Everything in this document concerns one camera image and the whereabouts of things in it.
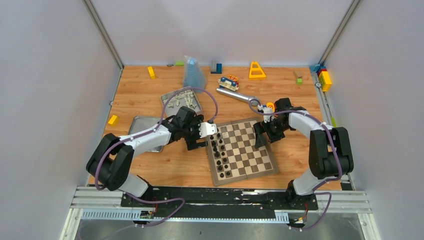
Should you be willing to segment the silver metal tin lid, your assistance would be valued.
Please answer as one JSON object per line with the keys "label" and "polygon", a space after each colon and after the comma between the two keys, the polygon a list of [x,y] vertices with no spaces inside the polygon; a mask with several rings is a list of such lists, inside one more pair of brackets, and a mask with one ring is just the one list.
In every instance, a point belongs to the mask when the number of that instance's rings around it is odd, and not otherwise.
{"label": "silver metal tin lid", "polygon": [[170,133],[163,125],[158,124],[159,121],[158,117],[134,118],[125,143],[133,148],[134,156],[137,157],[169,142]]}

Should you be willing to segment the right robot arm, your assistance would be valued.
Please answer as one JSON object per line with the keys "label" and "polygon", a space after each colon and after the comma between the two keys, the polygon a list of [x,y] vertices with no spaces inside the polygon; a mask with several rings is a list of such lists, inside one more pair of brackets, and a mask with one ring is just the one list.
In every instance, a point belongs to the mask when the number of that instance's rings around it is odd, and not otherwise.
{"label": "right robot arm", "polygon": [[282,140],[285,131],[299,131],[309,140],[308,169],[289,182],[285,191],[286,204],[298,209],[322,185],[338,181],[353,171],[354,161],[349,134],[344,127],[333,127],[312,116],[302,106],[292,106],[289,98],[280,98],[273,107],[256,103],[254,112],[263,116],[254,124],[255,148]]}

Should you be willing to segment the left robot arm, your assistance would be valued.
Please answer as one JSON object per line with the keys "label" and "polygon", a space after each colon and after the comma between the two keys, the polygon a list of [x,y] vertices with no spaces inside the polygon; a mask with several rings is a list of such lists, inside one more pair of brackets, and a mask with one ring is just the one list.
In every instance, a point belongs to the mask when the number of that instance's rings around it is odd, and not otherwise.
{"label": "left robot arm", "polygon": [[216,124],[204,121],[202,114],[183,106],[175,115],[146,130],[124,136],[106,134],[88,160],[86,171],[95,177],[99,188],[129,193],[134,196],[135,202],[146,207],[152,203],[153,193],[146,180],[130,173],[133,159],[180,139],[185,140],[189,151],[205,147],[207,143],[200,140],[217,132]]}

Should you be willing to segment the wooden chess board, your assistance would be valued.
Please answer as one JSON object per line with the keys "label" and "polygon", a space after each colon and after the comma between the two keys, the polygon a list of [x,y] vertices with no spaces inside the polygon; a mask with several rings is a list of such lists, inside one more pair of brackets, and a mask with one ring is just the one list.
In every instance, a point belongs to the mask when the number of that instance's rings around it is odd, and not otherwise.
{"label": "wooden chess board", "polygon": [[[250,117],[218,123],[216,125],[217,133],[213,135],[214,139],[210,140],[210,136],[204,138],[208,143],[206,155],[214,186],[222,186],[280,172],[272,149],[268,144],[255,148],[254,124],[259,121],[259,117]],[[216,141],[217,146],[213,147],[211,141]],[[219,152],[218,158],[214,156],[215,152]],[[223,162],[223,158],[227,158],[227,163]]]}

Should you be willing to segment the yellow no-entry sign block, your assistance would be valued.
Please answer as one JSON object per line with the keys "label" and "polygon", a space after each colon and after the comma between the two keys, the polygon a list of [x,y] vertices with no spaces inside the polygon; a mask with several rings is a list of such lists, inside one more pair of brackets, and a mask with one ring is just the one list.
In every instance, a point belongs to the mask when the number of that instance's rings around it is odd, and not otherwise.
{"label": "yellow no-entry sign block", "polygon": [[274,105],[274,103],[272,103],[272,102],[268,102],[268,103],[266,103],[266,107],[267,107],[267,108],[269,108],[269,109],[271,109],[271,110],[272,110],[272,112],[274,112],[274,111],[275,111],[275,105]]}

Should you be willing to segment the silver toy microphone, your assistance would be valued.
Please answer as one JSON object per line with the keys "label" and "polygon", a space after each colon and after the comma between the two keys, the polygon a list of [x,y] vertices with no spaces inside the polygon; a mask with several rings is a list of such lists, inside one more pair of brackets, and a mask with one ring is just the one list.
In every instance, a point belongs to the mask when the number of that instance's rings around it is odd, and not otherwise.
{"label": "silver toy microphone", "polygon": [[250,96],[250,95],[244,95],[242,93],[238,93],[236,91],[232,91],[226,88],[216,88],[216,91],[224,96],[242,101],[244,103],[247,104],[251,104],[252,106],[257,106],[259,104],[259,99],[254,97],[254,96]]}

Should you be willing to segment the white blue toy car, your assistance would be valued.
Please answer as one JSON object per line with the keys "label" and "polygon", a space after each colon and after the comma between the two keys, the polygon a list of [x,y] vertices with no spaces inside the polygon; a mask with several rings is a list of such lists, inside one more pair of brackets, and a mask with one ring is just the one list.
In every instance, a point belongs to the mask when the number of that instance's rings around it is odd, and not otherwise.
{"label": "white blue toy car", "polygon": [[239,89],[239,79],[234,75],[222,76],[218,81],[219,87],[233,92]]}

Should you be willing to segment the blue bubble-wrapped cone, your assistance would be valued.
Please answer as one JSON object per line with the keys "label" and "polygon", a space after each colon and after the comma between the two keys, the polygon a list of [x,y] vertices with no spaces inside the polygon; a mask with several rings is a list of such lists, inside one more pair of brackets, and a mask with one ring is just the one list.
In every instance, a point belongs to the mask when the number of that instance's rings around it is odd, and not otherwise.
{"label": "blue bubble-wrapped cone", "polygon": [[185,55],[184,56],[184,73],[183,73],[183,87],[195,87],[205,89],[207,79],[199,65],[196,58]]}

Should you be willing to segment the yellow triangle toy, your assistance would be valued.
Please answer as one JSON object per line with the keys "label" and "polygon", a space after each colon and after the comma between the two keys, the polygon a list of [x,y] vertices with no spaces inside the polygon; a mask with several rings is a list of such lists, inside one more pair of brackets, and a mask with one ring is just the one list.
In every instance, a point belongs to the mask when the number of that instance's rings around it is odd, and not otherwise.
{"label": "yellow triangle toy", "polygon": [[263,71],[262,67],[257,61],[252,61],[250,63],[248,78],[249,80],[264,80],[266,79],[266,74]]}

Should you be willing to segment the blue grey brick stack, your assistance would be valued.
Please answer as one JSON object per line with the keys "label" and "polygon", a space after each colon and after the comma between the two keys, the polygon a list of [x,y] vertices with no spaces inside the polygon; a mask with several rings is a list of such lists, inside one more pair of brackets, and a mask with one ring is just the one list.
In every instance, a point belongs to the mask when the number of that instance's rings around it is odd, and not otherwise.
{"label": "blue grey brick stack", "polygon": [[211,74],[222,74],[223,66],[221,63],[217,63],[216,61],[212,61],[210,64],[210,73]]}

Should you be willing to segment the yellow wooden block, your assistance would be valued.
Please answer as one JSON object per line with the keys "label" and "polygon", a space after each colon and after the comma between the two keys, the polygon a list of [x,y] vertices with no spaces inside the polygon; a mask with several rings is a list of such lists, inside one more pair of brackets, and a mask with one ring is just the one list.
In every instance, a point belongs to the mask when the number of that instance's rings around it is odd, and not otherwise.
{"label": "yellow wooden block", "polygon": [[110,118],[109,118],[109,120],[108,120],[108,122],[107,122],[107,124],[108,125],[110,125],[110,126],[115,126],[117,123],[118,123],[118,121],[119,121],[119,117],[117,116],[117,115],[112,115]]}

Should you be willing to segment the yellow curved block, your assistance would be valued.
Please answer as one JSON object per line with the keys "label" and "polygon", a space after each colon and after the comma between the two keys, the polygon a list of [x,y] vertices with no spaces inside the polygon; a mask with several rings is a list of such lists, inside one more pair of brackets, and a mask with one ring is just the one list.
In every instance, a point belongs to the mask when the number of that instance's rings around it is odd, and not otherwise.
{"label": "yellow curved block", "polygon": [[154,69],[153,69],[152,66],[148,66],[147,67],[147,70],[148,70],[149,77],[151,79],[156,79],[157,78],[156,73],[155,73],[155,71],[154,71]]}

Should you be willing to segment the colourful brick stack right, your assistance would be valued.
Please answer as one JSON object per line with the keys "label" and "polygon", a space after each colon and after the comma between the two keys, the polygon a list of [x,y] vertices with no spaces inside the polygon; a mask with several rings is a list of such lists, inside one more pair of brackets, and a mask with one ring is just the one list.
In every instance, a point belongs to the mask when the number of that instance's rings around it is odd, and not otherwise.
{"label": "colourful brick stack right", "polygon": [[332,80],[327,68],[325,66],[320,66],[316,73],[321,84],[322,91],[328,92],[332,86]]}

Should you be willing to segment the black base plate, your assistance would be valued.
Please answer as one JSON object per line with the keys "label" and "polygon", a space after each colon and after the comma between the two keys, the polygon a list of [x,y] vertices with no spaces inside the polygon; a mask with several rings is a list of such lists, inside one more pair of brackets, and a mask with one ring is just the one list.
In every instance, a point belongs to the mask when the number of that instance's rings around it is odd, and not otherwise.
{"label": "black base plate", "polygon": [[207,188],[156,186],[142,197],[145,201],[174,202],[159,203],[156,216],[166,217],[185,200],[176,218],[211,219],[272,219],[275,211],[315,211],[318,203],[315,197],[303,201],[289,202],[283,190],[271,191],[253,188]]}

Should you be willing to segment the aluminium frame post right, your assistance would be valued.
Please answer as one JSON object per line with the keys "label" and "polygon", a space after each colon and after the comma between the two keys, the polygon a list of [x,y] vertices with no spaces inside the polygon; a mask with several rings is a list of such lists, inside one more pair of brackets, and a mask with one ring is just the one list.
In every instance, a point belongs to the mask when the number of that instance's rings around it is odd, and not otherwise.
{"label": "aluminium frame post right", "polygon": [[330,54],[332,53],[333,49],[337,45],[339,39],[341,38],[345,28],[348,26],[349,22],[351,21],[351,18],[354,16],[357,8],[362,3],[362,0],[351,0],[350,4],[343,15],[340,23],[338,24],[334,34],[332,35],[329,43],[327,44],[321,58],[319,59],[320,65],[325,65],[328,61]]}

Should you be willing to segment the aluminium frame post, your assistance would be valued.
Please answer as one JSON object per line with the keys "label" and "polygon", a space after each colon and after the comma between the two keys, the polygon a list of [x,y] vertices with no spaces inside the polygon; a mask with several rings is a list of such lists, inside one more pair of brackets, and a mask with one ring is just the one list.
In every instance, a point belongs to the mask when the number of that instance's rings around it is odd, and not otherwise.
{"label": "aluminium frame post", "polygon": [[349,22],[351,21],[351,18],[354,16],[357,8],[362,3],[362,0],[351,0],[350,4],[343,15],[340,23],[338,24],[334,34],[332,35],[329,43],[327,44],[321,58],[319,59],[320,65],[325,65],[328,61],[330,54],[332,53],[333,49],[337,45],[339,39],[341,38],[345,28],[348,26]]}
{"label": "aluminium frame post", "polygon": [[92,0],[82,0],[82,3],[84,4],[88,14],[90,15],[96,29],[98,30],[101,38],[103,39],[103,42],[105,43],[107,49],[109,50],[109,53],[111,54],[113,60],[115,61],[116,65],[122,72],[124,70],[124,63],[119,56],[119,53],[113,44],[113,41],[111,37],[108,34],[107,29],[105,28],[105,25],[103,24],[101,17],[93,3]]}

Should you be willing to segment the aluminium frame post left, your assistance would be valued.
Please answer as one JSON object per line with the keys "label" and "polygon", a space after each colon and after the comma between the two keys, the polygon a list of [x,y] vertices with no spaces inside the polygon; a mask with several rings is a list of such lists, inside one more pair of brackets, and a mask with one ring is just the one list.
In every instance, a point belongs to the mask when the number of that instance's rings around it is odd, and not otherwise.
{"label": "aluminium frame post left", "polygon": [[105,28],[105,25],[103,24],[101,17],[93,3],[92,0],[82,0],[82,3],[84,4],[88,14],[90,15],[96,29],[98,30],[101,38],[103,39],[103,42],[105,43],[107,49],[109,50],[109,53],[111,54],[113,60],[115,61],[116,65],[122,72],[124,70],[124,63],[119,56],[119,53],[113,44],[113,41],[111,37],[108,34],[107,29]]}

